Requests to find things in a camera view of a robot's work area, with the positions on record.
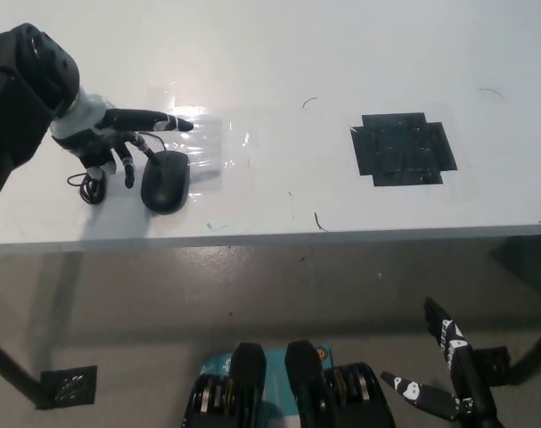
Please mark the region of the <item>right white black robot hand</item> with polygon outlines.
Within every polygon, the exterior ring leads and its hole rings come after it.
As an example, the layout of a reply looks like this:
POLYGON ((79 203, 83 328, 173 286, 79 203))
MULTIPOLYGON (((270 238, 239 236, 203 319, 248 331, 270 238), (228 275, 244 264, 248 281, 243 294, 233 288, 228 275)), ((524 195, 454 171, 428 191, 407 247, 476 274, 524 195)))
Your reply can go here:
POLYGON ((381 373, 381 379, 408 404, 425 413, 463 427, 500 427, 491 390, 458 324, 430 297, 423 308, 428 331, 440 347, 455 391, 444 391, 386 371, 381 373))

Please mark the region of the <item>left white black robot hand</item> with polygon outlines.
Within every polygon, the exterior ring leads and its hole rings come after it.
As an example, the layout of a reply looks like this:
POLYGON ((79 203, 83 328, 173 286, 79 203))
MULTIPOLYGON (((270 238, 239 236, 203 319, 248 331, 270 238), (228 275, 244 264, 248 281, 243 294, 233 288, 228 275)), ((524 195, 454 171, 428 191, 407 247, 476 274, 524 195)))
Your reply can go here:
POLYGON ((125 170, 125 186, 135 182, 135 164, 127 144, 132 144, 148 159, 154 152, 141 137, 143 132, 193 130, 193 123, 163 111, 120 109, 100 95, 78 92, 77 99, 64 116, 50 126, 53 140, 75 155, 96 181, 116 173, 117 154, 125 170))

